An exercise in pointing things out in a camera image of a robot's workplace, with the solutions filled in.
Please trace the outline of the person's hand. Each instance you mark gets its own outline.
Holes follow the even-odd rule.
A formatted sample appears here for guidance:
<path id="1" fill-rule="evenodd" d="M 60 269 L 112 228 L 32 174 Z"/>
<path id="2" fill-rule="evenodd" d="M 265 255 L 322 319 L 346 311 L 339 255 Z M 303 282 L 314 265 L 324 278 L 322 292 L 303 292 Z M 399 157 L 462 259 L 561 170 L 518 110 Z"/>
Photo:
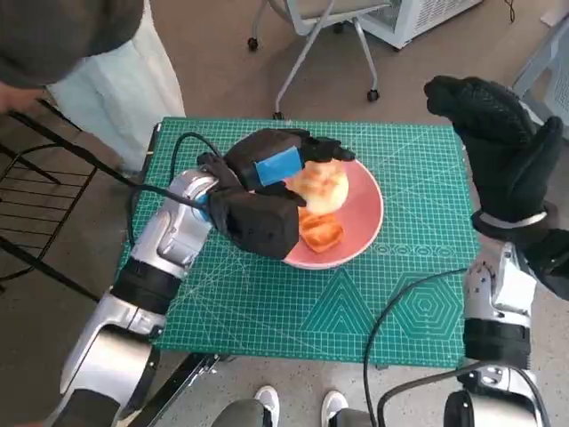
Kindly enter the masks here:
<path id="1" fill-rule="evenodd" d="M 24 111 L 43 94 L 43 89 L 20 89 L 1 83 L 0 112 L 4 114 L 11 111 Z"/>

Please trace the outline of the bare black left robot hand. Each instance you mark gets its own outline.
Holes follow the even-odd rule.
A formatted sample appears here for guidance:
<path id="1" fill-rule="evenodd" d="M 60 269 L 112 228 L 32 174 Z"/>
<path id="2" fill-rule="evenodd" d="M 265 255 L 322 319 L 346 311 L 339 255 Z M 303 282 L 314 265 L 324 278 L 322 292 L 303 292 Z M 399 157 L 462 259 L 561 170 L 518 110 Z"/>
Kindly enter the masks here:
<path id="1" fill-rule="evenodd" d="M 356 155 L 328 137 L 302 129 L 264 128 L 244 137 L 224 156 L 249 191 L 284 187 L 301 197 L 313 214 L 339 210 L 348 198 L 345 164 Z"/>

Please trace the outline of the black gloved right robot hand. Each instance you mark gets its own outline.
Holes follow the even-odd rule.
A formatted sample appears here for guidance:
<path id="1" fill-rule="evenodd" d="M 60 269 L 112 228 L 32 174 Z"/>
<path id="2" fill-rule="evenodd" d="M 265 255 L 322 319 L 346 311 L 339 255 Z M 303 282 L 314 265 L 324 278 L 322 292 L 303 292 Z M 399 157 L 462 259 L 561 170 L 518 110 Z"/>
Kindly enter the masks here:
<path id="1" fill-rule="evenodd" d="M 508 223 L 543 215 L 563 121 L 536 125 L 512 91 L 478 77 L 437 76 L 424 92 L 428 111 L 450 120 L 467 150 L 481 212 Z"/>

